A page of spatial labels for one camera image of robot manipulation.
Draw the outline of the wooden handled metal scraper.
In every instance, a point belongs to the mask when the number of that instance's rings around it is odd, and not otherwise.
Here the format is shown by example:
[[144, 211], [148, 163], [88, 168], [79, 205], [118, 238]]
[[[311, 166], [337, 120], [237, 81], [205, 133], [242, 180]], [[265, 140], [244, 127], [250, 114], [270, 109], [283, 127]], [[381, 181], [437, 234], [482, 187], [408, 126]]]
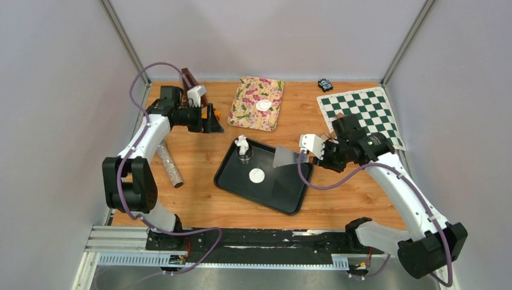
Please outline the wooden handled metal scraper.
[[315, 156], [309, 150], [302, 147], [296, 152], [283, 146], [277, 146], [272, 166], [277, 168], [292, 164], [311, 163], [314, 158]]

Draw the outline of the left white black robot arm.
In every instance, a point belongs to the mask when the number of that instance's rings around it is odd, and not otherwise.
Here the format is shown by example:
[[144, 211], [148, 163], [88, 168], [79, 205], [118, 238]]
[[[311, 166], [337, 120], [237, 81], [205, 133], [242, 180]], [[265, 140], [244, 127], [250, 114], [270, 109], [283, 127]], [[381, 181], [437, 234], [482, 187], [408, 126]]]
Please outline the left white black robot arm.
[[102, 163], [106, 204], [162, 233], [162, 242], [171, 250], [185, 242], [179, 218], [158, 201], [158, 189], [150, 162], [164, 138], [176, 126], [203, 134], [222, 133], [213, 104], [202, 105], [206, 88], [194, 85], [188, 91], [163, 86], [161, 95], [146, 110], [138, 131], [115, 157]]

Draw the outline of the black baking tray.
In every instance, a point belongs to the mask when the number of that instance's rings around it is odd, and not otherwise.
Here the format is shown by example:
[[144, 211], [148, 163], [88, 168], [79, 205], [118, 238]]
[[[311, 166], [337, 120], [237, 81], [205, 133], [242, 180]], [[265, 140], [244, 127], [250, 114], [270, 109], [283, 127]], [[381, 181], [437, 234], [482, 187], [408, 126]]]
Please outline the black baking tray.
[[[297, 165], [274, 168], [275, 147], [252, 139], [247, 142], [249, 158], [240, 156], [238, 147], [231, 143], [214, 176], [215, 186], [280, 213], [297, 214], [308, 189], [299, 176]], [[249, 172], [254, 168], [265, 172], [265, 179], [259, 184], [249, 180]]]

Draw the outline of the round cut dough wrapper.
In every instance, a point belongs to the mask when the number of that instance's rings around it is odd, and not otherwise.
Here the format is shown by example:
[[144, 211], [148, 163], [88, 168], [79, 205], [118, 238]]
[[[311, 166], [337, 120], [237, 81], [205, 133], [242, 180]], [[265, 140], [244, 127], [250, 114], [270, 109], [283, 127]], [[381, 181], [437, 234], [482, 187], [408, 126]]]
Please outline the round cut dough wrapper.
[[249, 172], [249, 180], [254, 184], [259, 184], [265, 179], [265, 172], [260, 168], [254, 168]]

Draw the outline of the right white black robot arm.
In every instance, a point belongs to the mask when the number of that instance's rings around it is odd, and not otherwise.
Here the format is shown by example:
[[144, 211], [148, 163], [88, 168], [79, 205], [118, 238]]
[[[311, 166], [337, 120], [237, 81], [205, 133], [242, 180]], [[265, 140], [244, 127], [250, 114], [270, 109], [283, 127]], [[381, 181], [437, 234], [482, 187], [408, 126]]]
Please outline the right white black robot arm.
[[389, 138], [380, 132], [366, 133], [353, 114], [332, 121], [334, 139], [314, 134], [301, 137], [301, 152], [312, 153], [316, 166], [342, 172], [348, 163], [358, 165], [336, 188], [352, 176], [366, 171], [386, 193], [400, 214], [403, 231], [385, 227], [369, 217], [346, 225], [346, 247], [360, 252], [375, 248], [396, 256], [405, 271], [415, 279], [432, 276], [438, 283], [453, 285], [453, 262], [459, 257], [468, 232], [462, 223], [451, 223], [427, 200], [403, 167]]

